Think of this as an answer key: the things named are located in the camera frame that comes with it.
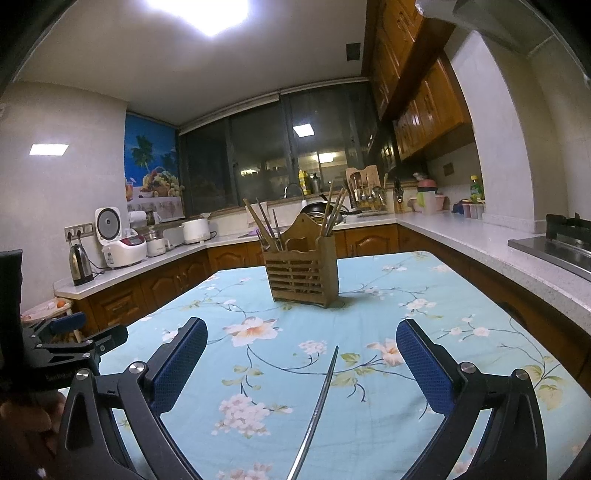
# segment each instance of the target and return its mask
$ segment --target hand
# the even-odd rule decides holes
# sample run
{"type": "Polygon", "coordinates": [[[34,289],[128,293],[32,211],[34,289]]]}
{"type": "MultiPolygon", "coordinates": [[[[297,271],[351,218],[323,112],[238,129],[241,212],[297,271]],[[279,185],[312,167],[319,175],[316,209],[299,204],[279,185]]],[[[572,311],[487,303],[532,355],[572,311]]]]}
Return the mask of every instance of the hand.
{"type": "Polygon", "coordinates": [[[25,397],[10,397],[0,406],[0,417],[27,460],[50,472],[66,398],[53,391],[34,394],[34,402],[30,397],[24,400],[25,397]]]}

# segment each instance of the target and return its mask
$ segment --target ceiling light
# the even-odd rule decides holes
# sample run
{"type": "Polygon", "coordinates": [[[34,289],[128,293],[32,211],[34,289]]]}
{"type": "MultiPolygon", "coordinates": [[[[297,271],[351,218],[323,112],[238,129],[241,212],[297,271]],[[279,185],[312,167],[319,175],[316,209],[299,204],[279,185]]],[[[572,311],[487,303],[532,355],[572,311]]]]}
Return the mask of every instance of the ceiling light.
{"type": "Polygon", "coordinates": [[[304,124],[304,125],[296,125],[294,127],[295,133],[297,133],[298,137],[309,137],[314,135],[314,130],[312,130],[312,125],[304,124]]]}
{"type": "Polygon", "coordinates": [[[158,10],[180,17],[208,37],[242,23],[248,0],[147,0],[158,10]]]}
{"type": "Polygon", "coordinates": [[[321,153],[318,155],[318,160],[320,163],[330,163],[335,160],[336,155],[337,154],[335,152],[321,153]]]}
{"type": "Polygon", "coordinates": [[[61,157],[69,145],[61,143],[35,143],[31,147],[29,155],[51,155],[61,157]]]}

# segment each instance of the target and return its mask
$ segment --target dish rack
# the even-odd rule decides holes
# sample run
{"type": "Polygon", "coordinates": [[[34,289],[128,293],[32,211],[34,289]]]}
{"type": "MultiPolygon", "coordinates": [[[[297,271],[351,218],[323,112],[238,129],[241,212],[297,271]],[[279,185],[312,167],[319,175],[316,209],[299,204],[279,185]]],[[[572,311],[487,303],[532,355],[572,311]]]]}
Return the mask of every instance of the dish rack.
{"type": "Polygon", "coordinates": [[[307,252],[266,251],[263,252],[263,259],[273,300],[315,303],[326,308],[338,298],[339,273],[334,235],[316,238],[313,249],[307,252]]]}

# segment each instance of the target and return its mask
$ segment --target power outlet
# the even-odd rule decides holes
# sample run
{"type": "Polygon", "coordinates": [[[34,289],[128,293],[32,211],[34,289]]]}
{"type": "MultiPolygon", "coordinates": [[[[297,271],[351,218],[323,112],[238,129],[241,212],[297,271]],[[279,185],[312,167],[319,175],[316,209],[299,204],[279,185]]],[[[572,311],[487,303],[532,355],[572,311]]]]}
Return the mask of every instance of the power outlet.
{"type": "Polygon", "coordinates": [[[66,242],[77,239],[78,232],[80,232],[80,238],[84,238],[86,236],[93,236],[95,234],[95,224],[91,222],[81,223],[80,225],[67,226],[66,228],[64,228],[66,242]]]}

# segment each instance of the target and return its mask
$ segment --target lower cabinet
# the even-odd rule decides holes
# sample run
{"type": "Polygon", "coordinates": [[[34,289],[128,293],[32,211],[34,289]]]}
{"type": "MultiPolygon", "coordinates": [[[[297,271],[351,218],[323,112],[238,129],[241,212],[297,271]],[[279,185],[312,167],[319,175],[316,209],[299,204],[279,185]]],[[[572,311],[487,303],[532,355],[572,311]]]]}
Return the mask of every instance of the lower cabinet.
{"type": "Polygon", "coordinates": [[[87,305],[92,309],[99,330],[117,323],[130,325],[148,314],[137,277],[95,293],[87,305]]]}
{"type": "Polygon", "coordinates": [[[379,225],[345,231],[348,257],[397,253],[397,225],[379,225]]]}

